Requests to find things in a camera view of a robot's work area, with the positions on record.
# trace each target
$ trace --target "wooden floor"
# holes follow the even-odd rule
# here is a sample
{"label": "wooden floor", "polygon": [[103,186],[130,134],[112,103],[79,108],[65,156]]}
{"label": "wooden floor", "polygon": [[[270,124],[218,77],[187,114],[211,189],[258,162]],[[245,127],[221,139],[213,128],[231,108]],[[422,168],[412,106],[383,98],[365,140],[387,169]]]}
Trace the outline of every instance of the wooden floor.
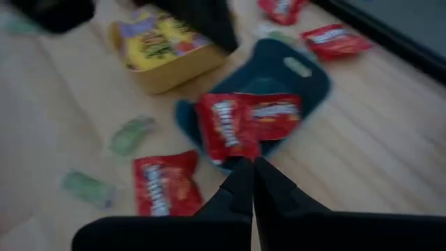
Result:
{"label": "wooden floor", "polygon": [[[69,250],[82,225],[134,215],[130,160],[110,157],[107,139],[147,114],[159,128],[138,156],[191,149],[174,103],[196,99],[249,57],[267,22],[255,2],[232,1],[241,46],[224,66],[159,96],[143,94],[107,46],[107,25],[127,18],[114,1],[99,1],[90,24],[62,37],[0,34],[0,250]],[[281,29],[297,35],[338,21],[308,6]],[[334,210],[446,215],[445,87],[379,46],[323,66],[332,93],[271,163]],[[116,184],[116,207],[67,196],[59,183],[69,169]],[[195,179],[206,199],[224,178],[201,160]]]}

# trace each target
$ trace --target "dark blue plastic container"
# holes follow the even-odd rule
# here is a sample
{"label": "dark blue plastic container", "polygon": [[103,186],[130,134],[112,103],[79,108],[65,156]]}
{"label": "dark blue plastic container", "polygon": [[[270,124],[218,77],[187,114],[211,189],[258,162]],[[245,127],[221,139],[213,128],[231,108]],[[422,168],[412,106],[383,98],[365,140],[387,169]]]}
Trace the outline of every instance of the dark blue plastic container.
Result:
{"label": "dark blue plastic container", "polygon": [[[293,58],[310,69],[311,76],[302,77],[291,70],[284,63],[286,58]],[[210,92],[298,94],[302,98],[302,119],[305,119],[327,97],[329,90],[330,79],[317,63],[278,40],[262,39],[255,45],[251,59]],[[178,101],[175,117],[181,130],[206,154],[194,104]],[[284,140],[261,142],[262,156],[268,157]],[[230,158],[218,167],[231,171],[239,161],[240,158]]]}

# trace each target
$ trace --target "wood grain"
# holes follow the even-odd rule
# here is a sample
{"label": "wood grain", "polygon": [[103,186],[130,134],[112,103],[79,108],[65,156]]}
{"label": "wood grain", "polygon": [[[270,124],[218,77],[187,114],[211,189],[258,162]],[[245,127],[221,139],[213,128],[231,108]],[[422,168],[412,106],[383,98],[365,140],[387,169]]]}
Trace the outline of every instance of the wood grain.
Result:
{"label": "wood grain", "polygon": [[[135,157],[193,147],[174,123],[175,102],[196,100],[241,66],[259,39],[258,25],[273,25],[254,0],[233,0],[231,7],[240,48],[218,69],[158,96],[143,94],[108,47],[107,25],[129,17],[115,1],[99,1],[94,20],[64,36],[2,33],[0,116],[8,122],[0,128],[7,149],[1,154],[0,188],[7,200],[0,219],[10,220],[0,234],[32,214],[50,250],[69,250],[82,225],[134,215],[130,160],[110,158],[104,148],[139,114],[154,116],[158,128]],[[335,22],[309,5],[298,24],[277,28],[298,36]],[[378,45],[322,65],[333,82],[329,98],[269,161],[333,210],[446,215],[446,89]],[[122,192],[116,208],[98,211],[60,190],[70,168],[116,184]],[[195,180],[205,199],[224,179],[200,160]]]}

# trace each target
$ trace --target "cardboard box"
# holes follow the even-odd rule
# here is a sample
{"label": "cardboard box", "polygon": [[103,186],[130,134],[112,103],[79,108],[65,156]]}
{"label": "cardboard box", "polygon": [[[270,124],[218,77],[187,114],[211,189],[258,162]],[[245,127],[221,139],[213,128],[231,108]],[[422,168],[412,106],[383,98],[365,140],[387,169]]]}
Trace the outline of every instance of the cardboard box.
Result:
{"label": "cardboard box", "polygon": [[[118,23],[113,22],[109,26],[109,40],[111,46],[119,54],[123,39],[118,31]],[[166,64],[150,70],[131,70],[130,74],[146,93],[163,93],[169,89],[182,84],[208,70],[218,67],[224,63],[228,54],[214,44],[205,45],[186,55]]]}

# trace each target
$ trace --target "red candy wrapper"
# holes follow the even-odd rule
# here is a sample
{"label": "red candy wrapper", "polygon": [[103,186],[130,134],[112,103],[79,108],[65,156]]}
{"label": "red candy wrapper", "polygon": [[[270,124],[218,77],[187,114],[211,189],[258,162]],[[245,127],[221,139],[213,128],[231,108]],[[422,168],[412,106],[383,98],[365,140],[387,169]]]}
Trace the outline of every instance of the red candy wrapper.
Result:
{"label": "red candy wrapper", "polygon": [[249,101],[259,140],[287,137],[300,124],[302,102],[293,94],[239,94]]}
{"label": "red candy wrapper", "polygon": [[298,20],[298,13],[308,0],[258,0],[258,5],[269,17],[281,24],[292,25]]}
{"label": "red candy wrapper", "polygon": [[249,104],[236,94],[203,94],[197,112],[204,146],[215,165],[230,156],[260,156]]}
{"label": "red candy wrapper", "polygon": [[192,180],[198,162],[196,151],[134,160],[138,214],[191,216],[203,199]]}
{"label": "red candy wrapper", "polygon": [[347,31],[342,24],[325,26],[301,36],[308,47],[325,60],[358,54],[372,46],[367,39]]}

